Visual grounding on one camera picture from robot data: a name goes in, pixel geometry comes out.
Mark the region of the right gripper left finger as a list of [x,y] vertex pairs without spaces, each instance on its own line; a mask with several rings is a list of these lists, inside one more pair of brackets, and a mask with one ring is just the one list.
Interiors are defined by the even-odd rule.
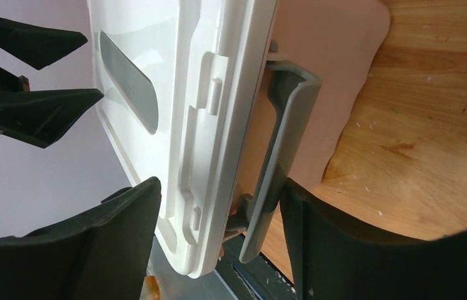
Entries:
[[0,299],[139,299],[161,203],[151,177],[23,237],[0,237]]

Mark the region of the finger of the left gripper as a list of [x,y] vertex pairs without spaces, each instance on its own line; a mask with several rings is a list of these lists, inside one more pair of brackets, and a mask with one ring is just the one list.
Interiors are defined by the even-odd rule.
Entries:
[[88,41],[80,32],[34,26],[0,17],[0,48],[40,70]]
[[102,98],[97,89],[0,91],[0,130],[5,136],[46,148]]

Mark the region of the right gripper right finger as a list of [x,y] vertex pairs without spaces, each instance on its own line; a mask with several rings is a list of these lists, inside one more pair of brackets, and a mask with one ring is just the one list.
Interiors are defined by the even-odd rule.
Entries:
[[467,230],[432,241],[396,234],[291,179],[280,209],[299,299],[467,299]]

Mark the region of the white bin lid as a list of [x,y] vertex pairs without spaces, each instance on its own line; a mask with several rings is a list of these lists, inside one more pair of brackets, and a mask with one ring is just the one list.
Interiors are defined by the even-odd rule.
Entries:
[[161,181],[172,268],[217,264],[276,1],[88,1],[99,119],[135,186]]

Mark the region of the pink plastic bin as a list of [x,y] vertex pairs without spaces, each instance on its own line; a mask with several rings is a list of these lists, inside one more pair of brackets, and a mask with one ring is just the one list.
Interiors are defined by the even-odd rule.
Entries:
[[322,81],[289,173],[307,190],[320,185],[389,26],[382,1],[279,2],[273,39]]

